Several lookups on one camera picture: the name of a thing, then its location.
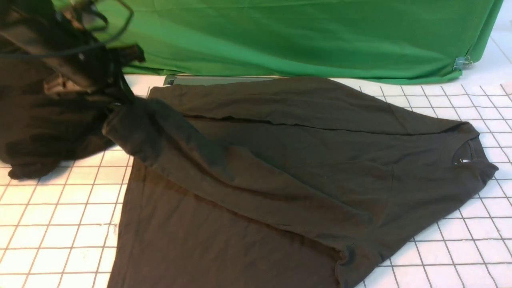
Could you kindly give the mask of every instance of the white grid surface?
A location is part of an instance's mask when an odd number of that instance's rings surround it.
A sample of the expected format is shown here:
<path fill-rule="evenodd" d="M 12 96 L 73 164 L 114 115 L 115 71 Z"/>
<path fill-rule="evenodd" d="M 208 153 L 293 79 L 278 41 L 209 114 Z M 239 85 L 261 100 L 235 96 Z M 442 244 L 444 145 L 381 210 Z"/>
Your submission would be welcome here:
<path fill-rule="evenodd" d="M 132 85 L 147 95 L 161 77 Z M 461 209 L 432 225 L 357 288 L 512 287 L 512 83 L 355 86 L 383 101 L 471 122 L 500 171 Z M 0 164 L 0 287 L 106 288 L 133 158 L 118 147 L 14 181 Z"/>

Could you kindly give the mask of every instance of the green backdrop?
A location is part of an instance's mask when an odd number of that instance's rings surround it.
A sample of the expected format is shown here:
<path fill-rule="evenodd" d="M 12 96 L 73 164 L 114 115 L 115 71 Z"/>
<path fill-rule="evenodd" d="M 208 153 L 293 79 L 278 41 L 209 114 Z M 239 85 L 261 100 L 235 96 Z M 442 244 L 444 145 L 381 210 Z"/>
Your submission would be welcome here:
<path fill-rule="evenodd" d="M 483 53 L 503 0 L 125 0 L 134 73 L 322 76 L 442 83 Z M 111 31 L 127 12 L 105 0 Z"/>

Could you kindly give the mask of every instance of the black cloth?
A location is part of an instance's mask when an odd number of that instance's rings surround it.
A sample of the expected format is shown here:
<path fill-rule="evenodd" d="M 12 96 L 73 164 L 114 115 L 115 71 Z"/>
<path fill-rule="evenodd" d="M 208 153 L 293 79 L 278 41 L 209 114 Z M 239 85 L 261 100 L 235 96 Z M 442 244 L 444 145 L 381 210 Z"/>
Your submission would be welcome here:
<path fill-rule="evenodd" d="M 22 51 L 0 36 L 0 53 Z M 113 145 L 101 132 L 105 107 L 44 93 L 43 81 L 53 73 L 40 60 L 0 57 L 0 160 L 12 166 L 13 179 L 43 177 L 61 161 Z"/>
<path fill-rule="evenodd" d="M 109 288 L 354 287 L 497 171 L 471 124 L 321 78 L 153 88 L 103 132 L 139 159 Z"/>

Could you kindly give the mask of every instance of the folded fabric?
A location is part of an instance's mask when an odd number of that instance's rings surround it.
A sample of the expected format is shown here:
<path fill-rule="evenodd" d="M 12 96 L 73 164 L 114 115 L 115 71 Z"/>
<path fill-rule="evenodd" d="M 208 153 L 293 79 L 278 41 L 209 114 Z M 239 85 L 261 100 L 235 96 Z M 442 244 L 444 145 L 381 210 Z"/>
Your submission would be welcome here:
<path fill-rule="evenodd" d="M 154 88 L 149 100 L 118 108 L 103 133 L 185 190 L 337 251 L 333 276 L 343 288 L 461 207 L 497 171 L 471 124 L 321 78 Z M 116 257 L 109 287 L 153 282 L 144 273 L 116 274 L 135 265 L 127 255 Z M 168 269 L 180 261 L 169 259 Z"/>
<path fill-rule="evenodd" d="M 0 51 L 23 53 L 0 36 Z M 80 97 L 53 99 L 44 80 L 55 72 L 37 59 L 0 58 L 0 161 L 12 179 L 46 176 L 61 161 L 101 152 L 105 108 Z"/>

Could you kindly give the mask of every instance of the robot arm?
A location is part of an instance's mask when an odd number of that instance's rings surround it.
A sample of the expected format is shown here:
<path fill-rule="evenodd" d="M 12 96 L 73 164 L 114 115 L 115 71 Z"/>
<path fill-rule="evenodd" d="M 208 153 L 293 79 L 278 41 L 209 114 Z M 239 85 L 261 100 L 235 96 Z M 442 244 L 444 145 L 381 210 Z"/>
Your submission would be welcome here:
<path fill-rule="evenodd" d="M 133 11 L 117 1 L 130 12 L 126 28 Z M 122 68 L 135 60 L 144 61 L 144 53 L 138 45 L 109 49 L 84 27 L 82 16 L 94 11 L 95 2 L 81 1 L 56 11 L 51 0 L 0 0 L 0 35 L 28 54 L 0 57 L 44 61 L 56 72 L 45 81 L 45 92 L 52 97 L 78 92 L 89 100 L 130 101 L 133 93 Z"/>

